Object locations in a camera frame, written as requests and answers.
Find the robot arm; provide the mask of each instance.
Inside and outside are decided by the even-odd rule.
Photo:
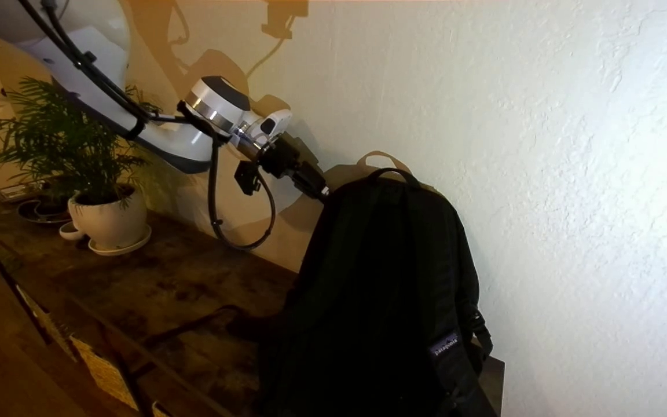
[[[73,2],[69,4],[69,13],[77,9],[73,16],[83,16],[79,7],[97,7],[93,0]],[[117,15],[120,9],[108,2],[100,0],[101,7]],[[0,0],[0,37],[46,62],[51,76],[117,134],[148,147],[186,174],[205,171],[215,148],[231,145],[247,159],[236,171],[245,192],[252,192],[251,174],[260,167],[274,177],[292,177],[307,198],[322,199],[329,192],[314,162],[289,145],[289,111],[261,119],[251,109],[247,97],[219,76],[204,76],[179,102],[181,117],[148,114],[120,88],[126,50],[93,25],[65,31],[60,15],[56,0],[40,0],[40,9],[31,0],[19,0],[19,4]]]

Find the potted plant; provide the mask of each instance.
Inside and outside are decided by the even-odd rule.
[[[142,198],[123,184],[142,164],[130,145],[57,84],[24,80],[9,101],[17,117],[0,119],[0,162],[46,184],[49,199],[68,198],[71,222],[95,253],[128,253],[148,241]]]

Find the backpack handle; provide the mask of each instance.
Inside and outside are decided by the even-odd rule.
[[[369,178],[369,181],[376,181],[376,178],[380,178],[380,177],[385,177],[385,174],[391,174],[391,171],[394,171],[394,174],[400,174],[400,177],[406,178],[406,184],[412,186],[412,187],[420,187],[420,186],[422,186],[409,171],[395,170],[395,167],[377,170],[377,171],[369,174],[366,178]]]

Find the backpack strap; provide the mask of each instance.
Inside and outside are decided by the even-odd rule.
[[[461,235],[461,227],[449,225],[458,222],[457,214],[449,214],[453,212],[451,205],[441,199],[443,199],[441,194],[428,190],[408,192],[408,220],[409,220],[412,257],[416,277],[414,292],[416,292],[420,324],[424,331],[424,340],[428,346],[435,377],[445,390],[445,402],[438,409],[438,417],[446,414],[494,417],[495,412],[489,398],[485,396],[482,387],[476,386],[476,375],[471,364],[468,354],[471,340],[463,340],[463,333],[473,330],[461,331],[458,323],[458,313],[463,313],[463,309],[457,307],[458,301],[457,284],[471,278],[458,277],[463,274],[458,271],[463,266],[457,266],[457,260],[458,263],[465,260],[458,253],[461,249],[458,240],[465,236]]]

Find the green leaves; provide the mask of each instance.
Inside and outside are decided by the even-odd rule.
[[[20,164],[27,181],[51,184],[53,198],[114,199],[123,171],[144,162],[56,84],[24,80],[9,101],[17,117],[0,119],[0,164]]]

